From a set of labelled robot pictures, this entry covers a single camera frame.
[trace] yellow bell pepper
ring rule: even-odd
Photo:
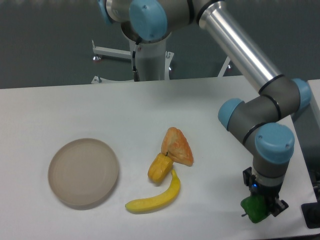
[[[161,183],[172,169],[173,164],[174,161],[172,161],[170,157],[159,153],[149,168],[148,177],[154,183]]]

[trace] black cable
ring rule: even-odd
[[[135,42],[135,48],[142,42],[142,38],[139,37],[136,42]],[[136,49],[133,49],[132,51],[132,71],[136,72],[137,67],[136,67]]]

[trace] white table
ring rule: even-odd
[[[308,81],[312,96],[311,96],[311,109],[314,113],[315,120],[320,128],[320,79],[318,80],[309,80]]]
[[[296,138],[280,198],[289,208],[253,224],[240,206],[250,192],[242,171],[251,154],[218,121],[230,98],[258,94],[242,77],[119,82],[0,90],[0,239],[267,239],[311,235],[301,204],[316,198]],[[281,121],[295,133],[290,117]],[[183,131],[194,165],[175,164],[181,191],[168,207],[131,214],[125,203],[169,186],[147,172],[169,127]],[[79,138],[104,141],[120,174],[112,195],[90,210],[74,210],[52,193],[48,167],[54,154]]]

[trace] plate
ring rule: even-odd
[[[118,173],[117,157],[107,144],[82,138],[66,144],[54,155],[48,181],[63,203],[84,210],[106,200]]]

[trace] toy banana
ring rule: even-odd
[[[165,192],[149,198],[132,200],[125,205],[125,208],[132,213],[143,213],[159,209],[171,203],[177,197],[181,185],[174,169],[171,170],[171,175],[170,186]]]

